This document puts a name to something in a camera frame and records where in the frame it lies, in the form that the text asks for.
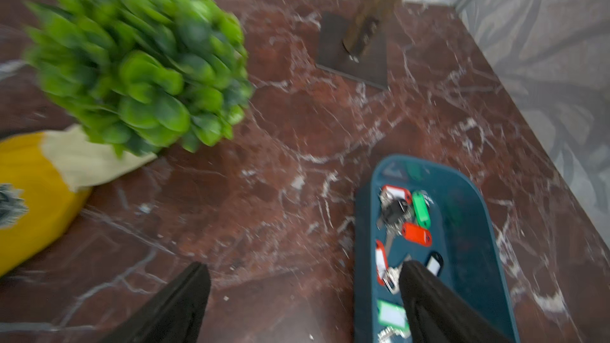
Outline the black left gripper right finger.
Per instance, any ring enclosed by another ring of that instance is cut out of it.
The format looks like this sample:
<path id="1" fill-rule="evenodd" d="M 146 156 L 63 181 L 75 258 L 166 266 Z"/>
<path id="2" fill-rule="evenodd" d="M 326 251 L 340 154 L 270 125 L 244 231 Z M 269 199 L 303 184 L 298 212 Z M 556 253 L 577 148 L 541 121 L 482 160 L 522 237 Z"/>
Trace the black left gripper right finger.
<path id="1" fill-rule="evenodd" d="M 509 341 L 421 263 L 403 264 L 399 286 L 414 342 Z"/>

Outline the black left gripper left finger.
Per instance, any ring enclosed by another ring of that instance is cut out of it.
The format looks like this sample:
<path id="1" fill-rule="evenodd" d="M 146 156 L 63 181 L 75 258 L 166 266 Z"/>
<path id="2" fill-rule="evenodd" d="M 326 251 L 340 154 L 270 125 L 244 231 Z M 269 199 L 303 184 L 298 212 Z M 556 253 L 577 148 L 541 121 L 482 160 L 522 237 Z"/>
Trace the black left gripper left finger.
<path id="1" fill-rule="evenodd" d="M 102 342 L 196 342 L 211 293 L 208 268 L 193 262 Z"/>

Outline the key with green tag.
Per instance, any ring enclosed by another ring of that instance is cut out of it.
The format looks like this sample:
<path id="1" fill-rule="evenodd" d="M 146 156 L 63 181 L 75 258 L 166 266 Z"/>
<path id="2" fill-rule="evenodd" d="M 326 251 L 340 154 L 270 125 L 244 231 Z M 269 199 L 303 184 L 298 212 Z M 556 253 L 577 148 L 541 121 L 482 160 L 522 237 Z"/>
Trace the key with green tag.
<path id="1" fill-rule="evenodd" d="M 405 309 L 394 303 L 384 300 L 377 301 L 377 320 L 381 326 L 381 332 L 377 335 L 378 342 L 405 342 L 411 337 Z"/>
<path id="2" fill-rule="evenodd" d="M 421 228 L 429 230 L 431 227 L 431 218 L 426 195 L 422 192 L 413 192 L 411 201 L 416 216 L 416 223 Z"/>

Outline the key with black tag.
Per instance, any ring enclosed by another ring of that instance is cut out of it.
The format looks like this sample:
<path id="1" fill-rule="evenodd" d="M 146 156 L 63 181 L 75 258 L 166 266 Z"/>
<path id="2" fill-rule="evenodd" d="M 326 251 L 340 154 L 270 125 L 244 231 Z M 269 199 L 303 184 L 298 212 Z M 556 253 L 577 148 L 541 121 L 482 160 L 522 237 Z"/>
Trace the key with black tag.
<path id="1" fill-rule="evenodd" d="M 443 256 L 436 251 L 432 251 L 427 259 L 426 268 L 434 276 L 439 277 L 444 267 Z"/>

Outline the key with red tag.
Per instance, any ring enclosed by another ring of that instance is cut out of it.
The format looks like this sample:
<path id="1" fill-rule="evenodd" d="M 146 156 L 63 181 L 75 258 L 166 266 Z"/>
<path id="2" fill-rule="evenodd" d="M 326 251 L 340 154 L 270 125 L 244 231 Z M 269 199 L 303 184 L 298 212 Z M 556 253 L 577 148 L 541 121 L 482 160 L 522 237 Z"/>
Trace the key with red tag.
<path id="1" fill-rule="evenodd" d="M 385 287 L 392 295 L 398 294 L 400 270 L 389 266 L 385 247 L 379 240 L 376 240 L 375 265 L 378 284 Z"/>
<path id="2" fill-rule="evenodd" d="M 412 206 L 412 194 L 403 187 L 396 187 L 389 184 L 381 188 L 379 194 L 381 209 L 388 208 L 394 201 L 401 201 L 405 206 Z"/>
<path id="3" fill-rule="evenodd" d="M 432 245 L 430 231 L 411 222 L 405 222 L 402 225 L 401 235 L 406 241 L 410 241 L 424 247 L 430 247 Z"/>

